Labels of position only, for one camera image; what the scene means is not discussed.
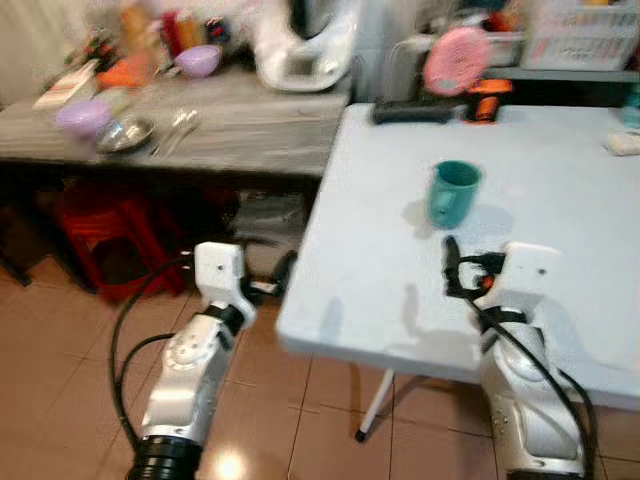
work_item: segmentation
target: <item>purple bowl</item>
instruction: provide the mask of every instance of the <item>purple bowl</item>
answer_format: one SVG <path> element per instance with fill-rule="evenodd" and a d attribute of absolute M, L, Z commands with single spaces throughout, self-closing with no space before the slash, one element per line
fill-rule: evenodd
<path fill-rule="evenodd" d="M 105 100 L 68 105 L 56 116 L 60 128 L 78 137 L 95 136 L 110 120 L 111 109 Z"/>
<path fill-rule="evenodd" d="M 220 63 L 220 53 L 220 47 L 200 45 L 182 52 L 176 57 L 176 63 L 190 77 L 204 78 Z"/>

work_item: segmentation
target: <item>shelf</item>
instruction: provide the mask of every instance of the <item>shelf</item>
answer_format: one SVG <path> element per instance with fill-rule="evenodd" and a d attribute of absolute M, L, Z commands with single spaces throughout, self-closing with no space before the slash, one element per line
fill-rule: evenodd
<path fill-rule="evenodd" d="M 565 82 L 638 83 L 638 72 L 589 72 L 573 70 L 527 70 L 519 67 L 489 68 L 485 78 L 509 78 L 511 80 L 558 80 Z"/>

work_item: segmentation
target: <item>black cable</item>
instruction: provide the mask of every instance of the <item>black cable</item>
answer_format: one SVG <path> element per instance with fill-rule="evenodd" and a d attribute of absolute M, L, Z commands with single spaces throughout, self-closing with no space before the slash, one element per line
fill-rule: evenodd
<path fill-rule="evenodd" d="M 562 387 L 556 381 L 556 379 L 553 378 L 549 370 L 547 370 L 547 368 L 542 364 L 542 362 L 540 362 L 540 360 L 538 360 L 538 358 L 533 353 L 531 353 L 531 351 L 527 347 L 525 347 L 516 337 L 514 337 L 511 334 L 511 332 L 506 330 L 502 325 L 500 325 L 499 322 L 494 320 L 491 317 L 491 315 L 483 315 L 483 310 L 480 307 L 478 307 L 473 300 L 471 300 L 470 298 L 465 298 L 465 300 L 469 303 L 471 308 L 473 308 L 478 315 L 482 316 L 483 321 L 489 323 L 491 328 L 493 328 L 500 336 L 505 337 L 512 344 L 514 344 L 518 348 L 518 350 L 520 350 L 525 355 L 525 357 L 527 357 L 536 366 L 536 368 L 540 371 L 542 376 L 547 380 L 549 385 L 551 385 L 551 388 L 554 390 L 554 392 L 556 393 L 556 395 L 558 396 L 562 404 L 565 406 L 565 408 L 569 411 L 569 413 L 573 417 L 574 422 L 578 427 L 578 431 L 580 432 L 580 442 L 582 443 L 582 449 L 585 455 L 585 478 L 587 480 L 592 480 L 594 475 L 594 463 L 595 463 L 595 449 L 592 448 L 592 445 L 595 444 L 596 431 L 594 430 L 595 420 L 594 420 L 594 423 L 591 423 L 591 417 L 593 416 L 593 418 L 595 419 L 595 412 L 593 410 L 593 404 L 591 403 L 591 400 L 589 399 L 587 393 L 584 391 L 584 389 L 580 385 L 578 385 L 578 383 L 575 380 L 573 380 L 573 378 L 569 377 L 569 375 L 567 375 L 566 373 L 560 371 L 560 374 L 564 378 L 566 378 L 569 381 L 569 383 L 571 383 L 572 387 L 576 389 L 578 394 L 581 397 L 583 397 L 584 395 L 583 399 L 586 400 L 585 406 L 587 407 L 587 412 L 589 413 L 589 419 L 591 423 L 590 434 L 587 433 L 587 429 L 584 425 L 584 422 L 582 421 L 582 418 L 580 417 L 580 415 L 574 408 L 573 404 L 571 403 L 571 400 L 569 399 L 568 395 L 565 393 L 565 391 L 562 389 Z"/>
<path fill-rule="evenodd" d="M 136 431 L 131 425 L 129 418 L 127 417 L 124 402 L 121 397 L 118 395 L 117 384 L 120 378 L 120 375 L 116 372 L 116 358 L 118 353 L 118 340 L 120 339 L 120 330 L 122 329 L 122 325 L 127 318 L 127 315 L 136 304 L 136 302 L 142 297 L 144 292 L 149 288 L 149 285 L 153 283 L 160 275 L 162 275 L 169 268 L 179 265 L 186 261 L 185 257 L 178 257 L 170 260 L 161 266 L 157 271 L 149 274 L 149 277 L 145 280 L 145 282 L 141 285 L 138 291 L 129 299 L 127 304 L 124 306 L 120 314 L 118 315 L 118 319 L 116 320 L 116 324 L 113 328 L 113 335 L 111 336 L 111 346 L 109 348 L 109 386 L 111 388 L 111 395 L 113 399 L 114 406 L 116 408 L 116 413 L 118 414 L 118 419 L 122 424 L 122 428 L 124 428 L 125 434 L 127 435 L 127 439 L 131 446 L 136 448 L 138 443 L 138 437 L 136 435 Z"/>
<path fill-rule="evenodd" d="M 147 345 L 149 345 L 150 343 L 153 343 L 153 342 L 159 342 L 161 340 L 168 340 L 169 338 L 173 337 L 174 335 L 175 335 L 175 333 L 163 333 L 162 335 L 155 335 L 153 337 L 145 338 L 144 340 L 142 340 L 140 343 L 138 343 L 135 347 L 133 347 L 131 349 L 131 351 L 127 355 L 127 358 L 125 358 L 124 363 L 122 364 L 122 368 L 120 369 L 120 374 L 118 375 L 118 379 L 116 381 L 116 395 L 119 398 L 120 405 L 122 405 L 122 409 L 123 409 L 126 421 L 131 426 L 131 428 L 134 430 L 134 433 L 135 433 L 135 429 L 133 428 L 133 425 L 131 425 L 131 420 L 129 419 L 129 415 L 127 414 L 127 410 L 126 410 L 126 407 L 124 405 L 124 393 L 123 393 L 124 392 L 124 380 L 125 380 L 126 375 L 127 375 L 127 369 L 129 368 L 129 364 L 131 363 L 131 360 L 136 355 L 136 353 L 138 353 L 143 347 L 146 347 Z"/>
<path fill-rule="evenodd" d="M 584 403 L 585 409 L 587 411 L 587 418 L 589 419 L 589 445 L 588 451 L 585 452 L 586 460 L 589 464 L 585 467 L 589 469 L 592 476 L 595 476 L 595 459 L 596 452 L 598 450 L 598 420 L 596 418 L 596 410 L 593 407 L 593 403 L 591 402 L 591 398 L 589 398 L 589 394 L 586 392 L 582 385 L 576 382 L 571 375 L 564 372 L 563 370 L 558 369 L 558 373 L 571 384 L 573 389 L 578 392 L 578 395 L 582 399 Z"/>

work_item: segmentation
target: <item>teal mug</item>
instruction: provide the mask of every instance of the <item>teal mug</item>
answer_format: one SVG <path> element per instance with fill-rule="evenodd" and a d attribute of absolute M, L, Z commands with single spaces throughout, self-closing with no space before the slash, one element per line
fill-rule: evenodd
<path fill-rule="evenodd" d="M 427 212 L 432 225 L 455 228 L 469 214 L 478 192 L 482 172 L 475 165 L 447 160 L 435 166 L 427 199 Z"/>

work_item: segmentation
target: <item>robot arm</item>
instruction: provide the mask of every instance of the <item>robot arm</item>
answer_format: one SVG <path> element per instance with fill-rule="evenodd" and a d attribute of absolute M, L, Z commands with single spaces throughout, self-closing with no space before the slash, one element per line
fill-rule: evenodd
<path fill-rule="evenodd" d="M 196 284 L 207 308 L 164 349 L 128 480 L 194 478 L 236 337 L 255 321 L 258 289 L 282 292 L 294 259 L 286 258 L 279 283 L 250 284 L 239 246 L 203 243 L 194 254 Z"/>
<path fill-rule="evenodd" d="M 560 253 L 510 243 L 505 253 L 461 257 L 453 237 L 445 242 L 444 275 L 448 296 L 463 298 L 477 310 L 482 331 L 480 381 L 491 406 L 498 466 L 510 480 L 578 479 L 585 476 L 587 453 L 575 417 L 560 400 L 540 368 L 511 340 L 506 330 L 558 379 L 550 364 L 542 331 L 531 320 L 550 289 Z M 461 263 L 484 273 L 476 289 L 462 286 Z"/>

